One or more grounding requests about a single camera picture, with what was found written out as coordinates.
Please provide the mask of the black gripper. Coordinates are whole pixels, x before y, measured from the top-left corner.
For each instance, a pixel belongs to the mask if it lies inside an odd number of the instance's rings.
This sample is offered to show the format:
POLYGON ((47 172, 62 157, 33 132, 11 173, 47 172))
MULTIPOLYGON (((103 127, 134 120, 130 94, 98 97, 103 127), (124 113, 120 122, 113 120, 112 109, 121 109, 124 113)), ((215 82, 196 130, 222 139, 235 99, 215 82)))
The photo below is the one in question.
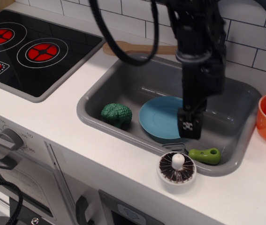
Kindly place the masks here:
POLYGON ((179 135, 198 140, 207 99, 224 90, 226 51, 212 50, 210 55, 187 55, 177 51, 176 57, 182 63, 183 101, 177 113, 179 135))

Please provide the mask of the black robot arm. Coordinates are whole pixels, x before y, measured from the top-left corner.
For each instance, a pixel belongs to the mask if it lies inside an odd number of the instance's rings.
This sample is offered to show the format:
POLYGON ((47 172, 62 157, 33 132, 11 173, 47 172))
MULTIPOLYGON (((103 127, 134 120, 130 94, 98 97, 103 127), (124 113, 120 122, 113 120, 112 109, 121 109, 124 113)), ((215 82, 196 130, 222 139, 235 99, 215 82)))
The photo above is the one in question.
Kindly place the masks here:
POLYGON ((224 21, 215 0, 167 0, 165 4, 177 40, 175 55, 182 65, 179 135, 198 140, 207 99, 224 91, 224 21))

